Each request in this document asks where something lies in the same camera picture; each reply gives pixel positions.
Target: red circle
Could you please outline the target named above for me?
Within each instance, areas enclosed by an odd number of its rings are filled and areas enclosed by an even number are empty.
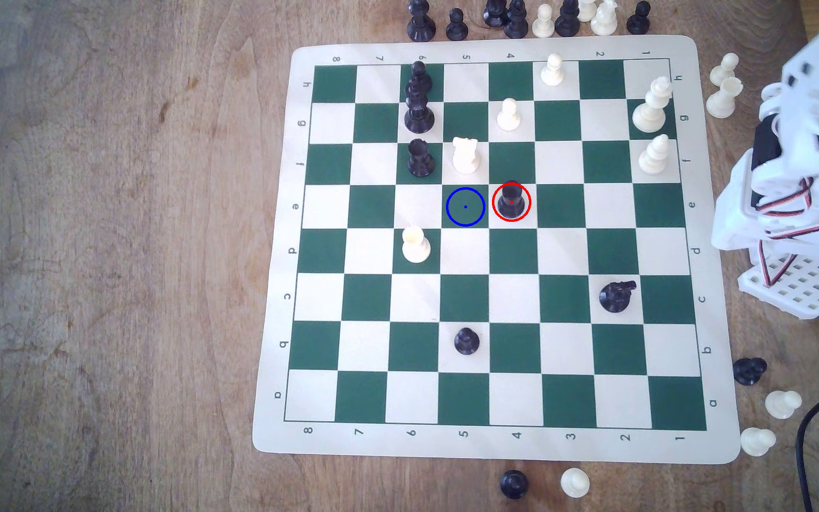
[[[498,191],[507,187],[508,185],[516,185],[523,189],[524,192],[526,192],[526,211],[523,213],[523,215],[517,217],[517,219],[508,219],[507,217],[504,217],[500,213],[498,213],[498,209],[495,208],[495,198],[498,196]],[[518,220],[523,220],[523,218],[526,217],[527,214],[529,213],[530,208],[532,208],[532,197],[529,195],[529,191],[526,190],[526,187],[520,185],[519,183],[513,183],[511,181],[508,181],[504,185],[501,185],[500,187],[496,188],[494,194],[491,194],[491,210],[494,211],[495,215],[497,215],[498,218],[501,220],[506,220],[507,222],[516,222]]]

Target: chessboard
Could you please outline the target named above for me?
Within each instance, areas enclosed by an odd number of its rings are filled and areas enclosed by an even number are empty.
[[[551,53],[564,79],[540,80]],[[403,123],[410,65],[434,127]],[[631,112],[673,84],[666,121]],[[498,128],[517,100],[517,129]],[[669,136],[665,171],[637,159]],[[411,140],[435,158],[408,172]],[[454,137],[479,141],[472,174]],[[513,221],[494,208],[516,180]],[[682,36],[293,53],[257,376],[262,451],[723,464],[739,451],[697,50]],[[401,233],[431,247],[410,263]],[[603,286],[634,281],[630,305]],[[477,332],[461,355],[455,335]],[[258,343],[253,340],[246,343]]]

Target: black cable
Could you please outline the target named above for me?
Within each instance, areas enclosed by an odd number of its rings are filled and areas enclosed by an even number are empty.
[[[795,463],[798,464],[798,483],[802,487],[802,502],[804,502],[806,512],[813,512],[813,507],[811,506],[811,493],[807,487],[807,474],[804,471],[804,429],[811,423],[816,413],[819,413],[819,402],[804,415],[801,425],[798,425],[798,436],[795,437]]]

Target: wooden table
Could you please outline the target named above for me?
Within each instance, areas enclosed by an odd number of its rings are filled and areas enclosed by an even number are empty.
[[[459,4],[475,19],[480,3]],[[738,251],[722,256],[734,356],[770,363],[738,403],[743,426],[779,437],[766,457],[580,464],[592,490],[574,500],[558,487],[570,463],[257,452],[290,55],[404,41],[408,15],[398,1],[131,4],[0,2],[0,510],[800,509],[801,414],[772,420],[764,397],[819,400],[819,319],[739,293]],[[621,2],[619,31],[633,5]],[[439,27],[452,6],[432,1]],[[694,38],[703,72],[741,55],[738,112],[708,120],[719,192],[751,144],[760,89],[804,44],[800,10],[657,0],[652,19],[654,33]],[[502,36],[471,27],[484,37]],[[819,416],[807,463],[819,510]],[[520,502],[498,491],[510,467],[531,482]]]

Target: blue circle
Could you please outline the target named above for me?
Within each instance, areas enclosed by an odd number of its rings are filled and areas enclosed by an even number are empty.
[[[456,194],[457,192],[460,192],[460,191],[472,191],[477,196],[479,196],[479,201],[482,201],[482,213],[480,213],[478,219],[472,221],[469,224],[460,224],[458,221],[454,220],[454,218],[450,216],[450,200],[454,197],[454,194]],[[454,224],[457,224],[458,226],[460,226],[462,228],[468,228],[470,226],[475,226],[476,224],[479,223],[480,220],[482,220],[482,217],[485,217],[485,198],[476,189],[471,189],[470,187],[461,187],[460,189],[457,189],[454,192],[450,192],[450,195],[448,196],[447,202],[444,203],[444,209],[445,209],[445,211],[448,212],[448,219],[450,219],[451,222],[453,222]]]

